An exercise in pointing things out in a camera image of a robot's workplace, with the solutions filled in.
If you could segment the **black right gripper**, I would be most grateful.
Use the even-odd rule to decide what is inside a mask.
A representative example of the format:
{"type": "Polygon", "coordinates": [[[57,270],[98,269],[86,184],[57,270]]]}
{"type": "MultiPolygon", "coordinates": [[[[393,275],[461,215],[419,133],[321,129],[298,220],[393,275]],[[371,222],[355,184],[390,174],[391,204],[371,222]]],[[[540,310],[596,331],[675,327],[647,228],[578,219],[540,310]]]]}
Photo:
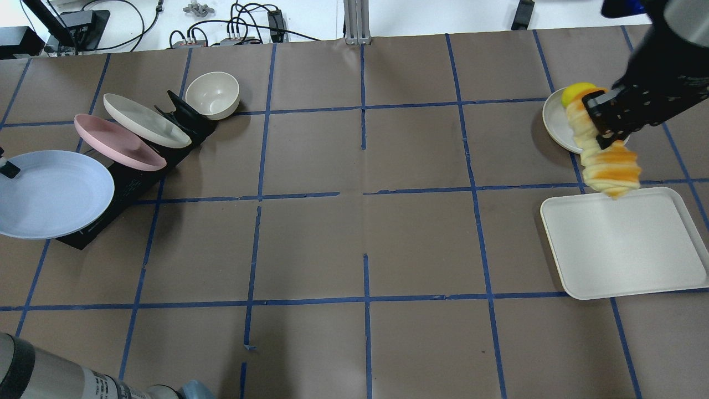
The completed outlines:
{"type": "Polygon", "coordinates": [[[606,18],[646,14],[651,20],[612,89],[582,99],[604,150],[707,99],[708,3],[605,1],[601,14],[606,18]]]}

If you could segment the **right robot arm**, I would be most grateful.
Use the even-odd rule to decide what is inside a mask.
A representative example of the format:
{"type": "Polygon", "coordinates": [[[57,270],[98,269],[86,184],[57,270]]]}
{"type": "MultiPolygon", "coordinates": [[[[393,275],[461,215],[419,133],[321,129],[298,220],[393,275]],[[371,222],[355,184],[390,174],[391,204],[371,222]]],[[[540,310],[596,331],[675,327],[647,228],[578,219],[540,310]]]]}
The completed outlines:
{"type": "Polygon", "coordinates": [[[605,1],[600,12],[605,18],[646,14],[651,20],[624,75],[607,93],[582,99],[601,149],[707,99],[706,1],[605,1]]]}

